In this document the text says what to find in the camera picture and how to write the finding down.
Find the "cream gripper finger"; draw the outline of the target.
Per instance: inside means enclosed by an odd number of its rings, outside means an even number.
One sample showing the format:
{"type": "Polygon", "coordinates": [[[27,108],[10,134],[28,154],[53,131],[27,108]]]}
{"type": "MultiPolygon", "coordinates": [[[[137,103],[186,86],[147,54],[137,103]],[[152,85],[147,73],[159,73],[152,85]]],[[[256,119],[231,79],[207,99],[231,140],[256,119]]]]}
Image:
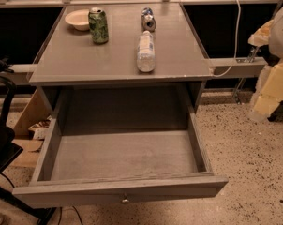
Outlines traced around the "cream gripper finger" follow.
{"type": "Polygon", "coordinates": [[[248,39],[248,43],[255,47],[261,47],[269,44],[270,29],[273,24],[273,20],[266,22],[261,26],[254,34],[248,39]]]}
{"type": "Polygon", "coordinates": [[[256,84],[256,92],[250,100],[248,117],[260,122],[271,116],[283,101],[283,61],[265,66],[256,84]]]}

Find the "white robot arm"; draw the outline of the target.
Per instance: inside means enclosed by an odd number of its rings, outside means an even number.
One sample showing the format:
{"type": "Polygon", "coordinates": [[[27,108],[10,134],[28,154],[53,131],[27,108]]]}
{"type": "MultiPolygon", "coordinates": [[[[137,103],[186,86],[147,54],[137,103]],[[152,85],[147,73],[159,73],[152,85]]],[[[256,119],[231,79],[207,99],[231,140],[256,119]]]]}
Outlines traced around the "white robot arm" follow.
{"type": "Polygon", "coordinates": [[[268,118],[283,101],[283,7],[274,18],[265,23],[248,39],[250,45],[269,46],[269,52],[279,58],[273,67],[266,66],[259,77],[262,83],[260,91],[256,91],[251,99],[249,118],[260,122],[268,118]]]}

